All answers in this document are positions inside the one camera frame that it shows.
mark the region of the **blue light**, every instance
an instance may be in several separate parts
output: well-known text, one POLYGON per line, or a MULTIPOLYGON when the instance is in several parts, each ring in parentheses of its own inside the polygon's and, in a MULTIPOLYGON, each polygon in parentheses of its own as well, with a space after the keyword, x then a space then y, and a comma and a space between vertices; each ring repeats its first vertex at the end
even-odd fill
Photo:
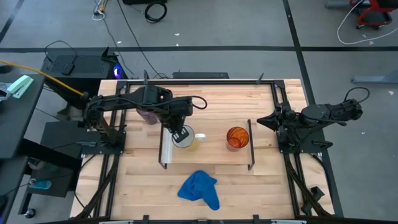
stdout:
POLYGON ((116 79, 122 79, 122 73, 123 73, 122 66, 120 66, 120 64, 118 62, 118 63, 116 63, 116 65, 113 68, 113 76, 116 79))

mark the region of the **green object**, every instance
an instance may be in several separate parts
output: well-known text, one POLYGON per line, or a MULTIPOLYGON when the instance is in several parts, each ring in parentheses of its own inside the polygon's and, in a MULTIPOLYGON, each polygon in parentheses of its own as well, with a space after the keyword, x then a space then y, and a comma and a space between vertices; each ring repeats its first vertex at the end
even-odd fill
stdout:
POLYGON ((49 180, 38 180, 31 179, 28 183, 30 188, 40 189, 40 190, 48 190, 51 187, 51 181, 49 180))
POLYGON ((18 80, 16 80, 14 83, 12 83, 11 86, 9 86, 7 88, 7 92, 10 94, 13 94, 12 96, 14 98, 19 99, 25 93, 25 91, 28 89, 30 84, 32 84, 32 82, 33 82, 33 78, 31 78, 27 75, 24 75, 24 76, 18 78, 18 80))

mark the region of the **white cable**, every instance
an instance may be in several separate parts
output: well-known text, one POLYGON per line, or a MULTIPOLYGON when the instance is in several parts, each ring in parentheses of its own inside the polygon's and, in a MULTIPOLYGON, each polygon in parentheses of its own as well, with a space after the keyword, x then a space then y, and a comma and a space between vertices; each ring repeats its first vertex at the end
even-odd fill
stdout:
POLYGON ((93 17, 92 17, 94 21, 102 21, 103 19, 105 19, 105 13, 101 12, 101 10, 98 10, 98 8, 99 8, 99 6, 100 6, 100 4, 101 4, 101 1, 105 1, 105 0, 99 0, 99 2, 97 3, 97 5, 94 7, 94 12, 93 12, 93 17), (95 19, 94 17, 95 17, 95 14, 96 14, 96 13, 102 15, 102 17, 99 18, 99 19, 95 19))
POLYGON ((102 17, 99 18, 99 19, 95 19, 95 18, 94 18, 95 15, 93 14, 93 20, 94 20, 94 21, 101 21, 101 20, 105 19, 105 14, 103 14, 101 11, 97 11, 97 12, 98 12, 100 15, 102 15, 102 17))
POLYGON ((359 2, 349 11, 349 13, 347 14, 347 16, 346 16, 346 17, 343 19, 343 21, 341 22, 340 26, 338 26, 338 28, 337 28, 337 38, 338 38, 338 40, 339 40, 342 44, 345 44, 345 45, 353 45, 353 44, 358 44, 358 43, 362 43, 362 42, 366 42, 366 41, 370 41, 370 40, 380 39, 380 38, 382 38, 382 37, 387 37, 388 35, 392 34, 393 32, 395 32, 395 31, 398 29, 398 27, 397 27, 397 28, 395 28, 393 31, 391 31, 390 33, 381 35, 381 36, 379 36, 379 37, 374 37, 374 38, 370 38, 370 39, 366 39, 366 40, 360 40, 360 41, 352 42, 352 43, 343 42, 343 41, 340 39, 340 34, 339 34, 340 28, 341 28, 341 26, 344 24, 344 22, 345 22, 345 20, 347 19, 347 17, 351 14, 351 12, 352 12, 359 4, 361 4, 363 1, 364 1, 364 0, 359 1, 359 2))

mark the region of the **chair wheel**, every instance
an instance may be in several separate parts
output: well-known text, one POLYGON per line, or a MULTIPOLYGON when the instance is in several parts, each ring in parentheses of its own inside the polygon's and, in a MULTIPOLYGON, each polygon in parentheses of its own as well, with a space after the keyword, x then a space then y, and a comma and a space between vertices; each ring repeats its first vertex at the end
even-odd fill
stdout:
POLYGON ((24 215, 25 218, 33 218, 36 215, 36 209, 29 208, 24 215))
POLYGON ((384 27, 384 25, 381 25, 381 26, 374 26, 373 29, 379 30, 379 29, 381 29, 382 27, 384 27))

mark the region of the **yellow cable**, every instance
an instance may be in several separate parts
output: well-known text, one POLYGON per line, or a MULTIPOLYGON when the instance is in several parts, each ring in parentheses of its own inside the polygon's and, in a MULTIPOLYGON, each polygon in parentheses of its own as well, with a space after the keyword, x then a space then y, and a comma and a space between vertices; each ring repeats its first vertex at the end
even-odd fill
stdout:
POLYGON ((56 78, 54 78, 54 77, 52 77, 52 76, 50 76, 50 75, 47 75, 46 73, 44 73, 44 72, 42 72, 42 71, 36 70, 36 69, 34 69, 34 68, 30 68, 30 67, 25 66, 25 65, 19 65, 19 64, 17 64, 17 63, 7 62, 7 61, 5 61, 5 60, 0 60, 0 63, 6 64, 6 65, 10 65, 10 66, 13 66, 13 67, 19 67, 19 68, 27 69, 27 70, 30 70, 30 71, 33 71, 33 72, 37 72, 37 73, 39 73, 39 74, 41 74, 41 75, 44 75, 44 76, 45 76, 46 78, 48 78, 49 80, 52 80, 52 81, 58 83, 59 85, 61 85, 61 86, 65 87, 65 88, 67 88, 68 90, 70 90, 70 91, 72 91, 72 92, 74 92, 74 93, 77 93, 77 94, 79 94, 80 96, 83 96, 83 93, 82 93, 82 92, 80 92, 80 91, 78 91, 78 90, 75 90, 74 88, 68 86, 67 84, 61 82, 60 80, 57 80, 56 78))
POLYGON ((100 7, 101 12, 105 11, 105 0, 102 0, 102 5, 100 7))

